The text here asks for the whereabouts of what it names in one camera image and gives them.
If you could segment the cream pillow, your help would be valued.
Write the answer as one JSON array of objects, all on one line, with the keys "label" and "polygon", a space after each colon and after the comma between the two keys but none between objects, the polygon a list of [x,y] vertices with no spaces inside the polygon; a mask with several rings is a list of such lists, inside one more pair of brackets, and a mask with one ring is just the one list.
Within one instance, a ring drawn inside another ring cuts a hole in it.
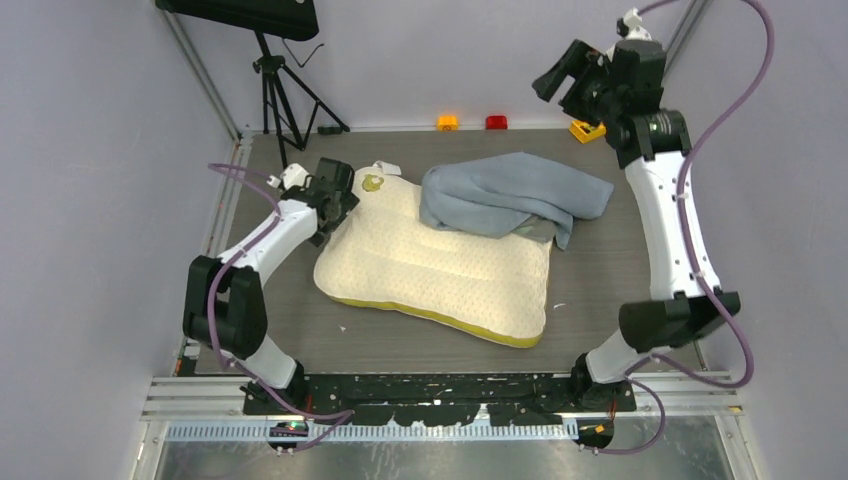
[{"label": "cream pillow", "polygon": [[546,326],[550,243],[433,229],[420,186],[380,162],[355,173],[359,203],[318,256],[314,283],[340,303],[431,320],[532,348]]}]

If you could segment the blue pillowcase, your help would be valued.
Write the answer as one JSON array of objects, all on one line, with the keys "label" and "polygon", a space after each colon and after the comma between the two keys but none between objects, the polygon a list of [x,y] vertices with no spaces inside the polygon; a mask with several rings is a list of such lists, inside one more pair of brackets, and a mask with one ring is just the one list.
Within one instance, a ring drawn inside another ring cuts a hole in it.
[{"label": "blue pillowcase", "polygon": [[526,152],[437,165],[421,182],[419,219],[489,238],[519,234],[563,250],[577,220],[605,211],[614,185]]}]

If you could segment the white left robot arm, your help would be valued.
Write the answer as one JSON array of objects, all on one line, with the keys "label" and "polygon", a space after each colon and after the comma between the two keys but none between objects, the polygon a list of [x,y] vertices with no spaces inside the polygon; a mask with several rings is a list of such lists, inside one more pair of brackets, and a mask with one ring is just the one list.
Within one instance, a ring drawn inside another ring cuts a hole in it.
[{"label": "white left robot arm", "polygon": [[254,171],[211,164],[262,195],[270,214],[234,246],[215,257],[200,255],[187,276],[182,330],[210,348],[222,366],[234,365],[258,385],[257,393],[284,414],[298,412],[307,398],[302,363],[268,333],[264,289],[270,276],[301,244],[326,243],[359,203],[355,171],[339,160],[322,158],[314,171],[290,164],[267,185],[251,182]]}]

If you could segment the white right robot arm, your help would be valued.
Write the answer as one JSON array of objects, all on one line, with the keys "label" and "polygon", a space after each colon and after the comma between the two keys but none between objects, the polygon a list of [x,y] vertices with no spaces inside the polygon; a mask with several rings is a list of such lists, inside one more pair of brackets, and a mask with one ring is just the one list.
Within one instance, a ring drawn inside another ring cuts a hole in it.
[{"label": "white right robot arm", "polygon": [[661,105],[666,53],[653,40],[617,42],[610,53],[582,40],[532,84],[549,101],[568,77],[559,104],[569,116],[604,125],[606,141],[634,194],[650,263],[650,297],[619,309],[618,329],[582,354],[570,372],[572,401],[596,410],[626,377],[665,353],[701,340],[739,313],[708,262],[686,167],[692,149],[684,116]]}]

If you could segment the small black block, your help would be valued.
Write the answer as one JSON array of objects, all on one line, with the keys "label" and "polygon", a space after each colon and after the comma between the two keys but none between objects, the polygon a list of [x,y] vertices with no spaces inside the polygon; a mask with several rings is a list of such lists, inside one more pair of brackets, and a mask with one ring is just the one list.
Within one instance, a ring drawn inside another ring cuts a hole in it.
[{"label": "small black block", "polygon": [[317,133],[322,136],[340,135],[344,132],[344,128],[340,125],[320,125],[317,127]]}]

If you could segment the yellow plastic bin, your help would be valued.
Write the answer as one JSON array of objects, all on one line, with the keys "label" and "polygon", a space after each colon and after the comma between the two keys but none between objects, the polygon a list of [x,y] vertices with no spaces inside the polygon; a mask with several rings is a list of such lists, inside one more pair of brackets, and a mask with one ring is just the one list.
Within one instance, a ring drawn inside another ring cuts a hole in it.
[{"label": "yellow plastic bin", "polygon": [[574,120],[569,126],[569,132],[581,144],[587,144],[596,139],[604,137],[606,134],[606,127],[603,123],[599,125],[591,125],[587,122]]}]

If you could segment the black tripod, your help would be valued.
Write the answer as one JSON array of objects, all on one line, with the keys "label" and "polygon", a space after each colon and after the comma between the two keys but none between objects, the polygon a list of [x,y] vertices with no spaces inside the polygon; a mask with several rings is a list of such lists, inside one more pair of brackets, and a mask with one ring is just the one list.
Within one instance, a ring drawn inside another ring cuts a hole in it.
[{"label": "black tripod", "polygon": [[[344,128],[343,133],[350,132],[351,128],[288,66],[285,55],[271,52],[263,33],[255,31],[254,35],[261,52],[260,57],[252,63],[252,68],[261,78],[262,134],[270,135],[271,127],[274,127],[281,165],[285,169],[289,165],[287,147],[304,151],[312,133],[317,133],[318,126],[340,125]],[[282,75],[293,81],[312,101],[312,110],[305,127],[296,118]]]}]

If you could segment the red toy block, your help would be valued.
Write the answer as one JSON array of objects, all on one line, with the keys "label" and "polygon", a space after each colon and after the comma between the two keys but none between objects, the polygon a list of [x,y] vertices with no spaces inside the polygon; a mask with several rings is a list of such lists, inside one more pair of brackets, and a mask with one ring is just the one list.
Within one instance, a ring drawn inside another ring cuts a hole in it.
[{"label": "red toy block", "polygon": [[490,115],[485,119],[486,130],[507,130],[509,128],[509,120],[505,115]]}]

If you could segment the orange toy block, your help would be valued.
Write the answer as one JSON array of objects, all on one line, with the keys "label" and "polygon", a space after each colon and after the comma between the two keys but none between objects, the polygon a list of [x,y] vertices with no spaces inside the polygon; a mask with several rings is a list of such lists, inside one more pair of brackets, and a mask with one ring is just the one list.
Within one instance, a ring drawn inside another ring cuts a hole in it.
[{"label": "orange toy block", "polygon": [[460,127],[457,116],[441,115],[437,118],[436,128],[440,131],[456,131]]}]

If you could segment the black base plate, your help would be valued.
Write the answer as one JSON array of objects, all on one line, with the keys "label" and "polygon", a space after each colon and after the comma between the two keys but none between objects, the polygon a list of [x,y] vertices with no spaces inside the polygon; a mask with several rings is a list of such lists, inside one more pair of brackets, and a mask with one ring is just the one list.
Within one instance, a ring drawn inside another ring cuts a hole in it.
[{"label": "black base plate", "polygon": [[552,425],[559,414],[610,418],[636,409],[632,388],[620,382],[590,386],[555,373],[299,374],[282,390],[242,386],[247,415],[301,410],[321,424],[350,412],[358,426],[466,426],[480,414],[494,426]]}]

